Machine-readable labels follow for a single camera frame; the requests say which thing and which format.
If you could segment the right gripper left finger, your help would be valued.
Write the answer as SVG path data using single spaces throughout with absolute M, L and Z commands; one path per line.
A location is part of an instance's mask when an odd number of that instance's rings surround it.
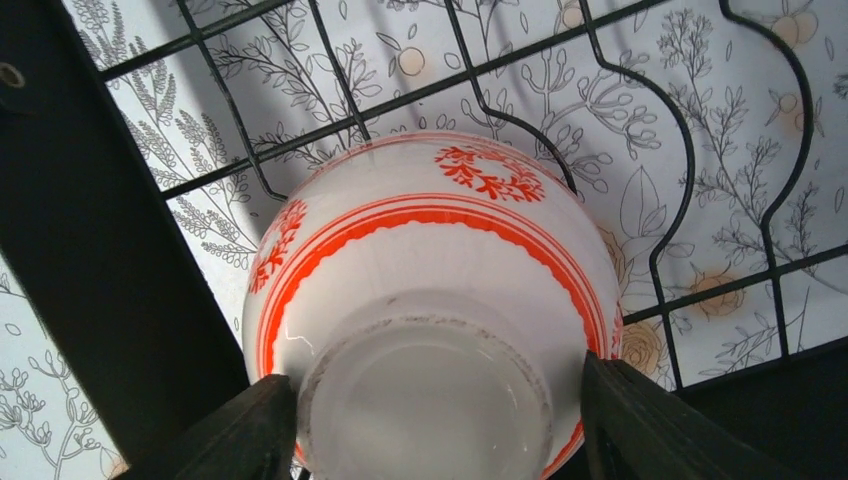
M 297 392 L 269 374 L 120 479 L 289 479 Z

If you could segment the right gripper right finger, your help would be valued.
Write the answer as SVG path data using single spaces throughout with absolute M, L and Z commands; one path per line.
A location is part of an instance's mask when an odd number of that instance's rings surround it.
M 593 479 L 793 479 L 623 360 L 588 351 L 581 420 Z

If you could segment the red patterned white bowl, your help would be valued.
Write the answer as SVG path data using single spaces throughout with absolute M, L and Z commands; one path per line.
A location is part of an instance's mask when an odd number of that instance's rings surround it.
M 249 270 L 248 377 L 289 377 L 316 479 L 548 479 L 584 441 L 585 357 L 622 281 L 577 196 L 522 151 L 371 140 L 289 196 Z

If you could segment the black wire dish rack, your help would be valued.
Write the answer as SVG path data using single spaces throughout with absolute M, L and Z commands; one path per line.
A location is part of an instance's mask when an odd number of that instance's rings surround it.
M 4 477 L 586 479 L 586 356 L 846 477 L 845 2 L 2 3 Z

